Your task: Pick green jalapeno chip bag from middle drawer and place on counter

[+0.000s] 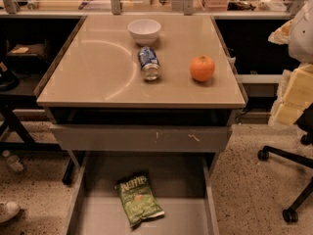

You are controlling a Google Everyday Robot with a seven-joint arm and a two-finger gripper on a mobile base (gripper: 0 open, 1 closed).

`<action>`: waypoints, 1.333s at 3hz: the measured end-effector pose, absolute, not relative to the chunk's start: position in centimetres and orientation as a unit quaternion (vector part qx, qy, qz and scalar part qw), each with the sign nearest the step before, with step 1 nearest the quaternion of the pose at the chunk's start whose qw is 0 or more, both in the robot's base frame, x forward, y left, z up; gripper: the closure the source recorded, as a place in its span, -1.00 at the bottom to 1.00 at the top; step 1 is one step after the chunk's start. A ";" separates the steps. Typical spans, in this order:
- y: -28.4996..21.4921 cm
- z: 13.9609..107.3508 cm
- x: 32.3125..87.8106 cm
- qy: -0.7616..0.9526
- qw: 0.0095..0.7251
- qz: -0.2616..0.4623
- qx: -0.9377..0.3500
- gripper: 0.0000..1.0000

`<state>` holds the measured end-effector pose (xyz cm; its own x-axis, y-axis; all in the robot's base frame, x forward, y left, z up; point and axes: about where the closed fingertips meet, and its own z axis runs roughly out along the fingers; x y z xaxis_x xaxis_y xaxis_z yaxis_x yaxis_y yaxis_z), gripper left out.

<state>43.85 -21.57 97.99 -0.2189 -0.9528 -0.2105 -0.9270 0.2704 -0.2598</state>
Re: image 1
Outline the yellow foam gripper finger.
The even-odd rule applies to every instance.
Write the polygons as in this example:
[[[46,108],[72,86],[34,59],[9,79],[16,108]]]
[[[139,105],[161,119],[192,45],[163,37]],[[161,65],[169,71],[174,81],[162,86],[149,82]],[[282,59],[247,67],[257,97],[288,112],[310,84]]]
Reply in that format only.
[[[283,125],[293,125],[303,114],[302,110],[294,106],[281,104],[274,115],[276,122]]]
[[[313,103],[313,65],[301,64],[291,73],[283,102],[302,111]]]

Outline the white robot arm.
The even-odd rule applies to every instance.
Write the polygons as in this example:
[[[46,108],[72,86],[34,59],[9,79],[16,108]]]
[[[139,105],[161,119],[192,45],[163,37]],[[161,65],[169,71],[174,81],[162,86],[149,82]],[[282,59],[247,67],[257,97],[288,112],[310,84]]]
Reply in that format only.
[[[289,55],[300,66],[283,72],[271,112],[274,122],[285,125],[294,124],[313,103],[313,0],[305,2],[291,22]]]

